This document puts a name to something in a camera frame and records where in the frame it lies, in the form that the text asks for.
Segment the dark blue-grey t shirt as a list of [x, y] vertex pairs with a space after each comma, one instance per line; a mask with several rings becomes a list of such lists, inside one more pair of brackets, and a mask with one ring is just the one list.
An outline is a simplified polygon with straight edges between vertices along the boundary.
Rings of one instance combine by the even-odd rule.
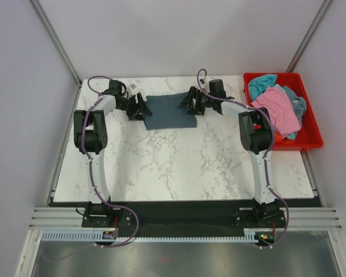
[[187, 93], [172, 95], [148, 95], [146, 105], [152, 116], [144, 118], [147, 130], [196, 128], [194, 115], [188, 115], [187, 110], [178, 108]]

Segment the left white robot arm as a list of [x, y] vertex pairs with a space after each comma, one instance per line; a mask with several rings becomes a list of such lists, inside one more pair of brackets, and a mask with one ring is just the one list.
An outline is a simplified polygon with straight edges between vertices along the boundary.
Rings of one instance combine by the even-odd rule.
[[87, 80], [88, 88], [97, 95], [96, 101], [86, 110], [73, 113], [73, 140], [75, 147], [85, 159], [88, 180], [88, 202], [103, 204], [108, 208], [122, 209], [121, 205], [110, 202], [110, 193], [106, 184], [104, 153], [108, 146], [106, 117], [114, 110], [124, 111], [130, 121], [142, 121], [152, 112], [146, 105], [142, 93], [133, 95], [132, 86], [105, 77], [108, 87], [98, 91], [91, 86], [93, 76]]

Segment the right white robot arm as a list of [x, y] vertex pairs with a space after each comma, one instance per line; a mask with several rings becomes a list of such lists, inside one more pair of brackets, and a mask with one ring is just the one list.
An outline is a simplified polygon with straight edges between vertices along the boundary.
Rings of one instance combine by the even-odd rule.
[[190, 87], [177, 108], [186, 109], [190, 115], [204, 115], [206, 108], [212, 108], [221, 115], [238, 120], [240, 142], [249, 153], [254, 177], [253, 222], [266, 227], [277, 213], [276, 199], [270, 187], [268, 160], [274, 144], [274, 130], [266, 108], [254, 108], [227, 96], [221, 79], [208, 82], [209, 91], [203, 87], [205, 81], [198, 80], [198, 88]]

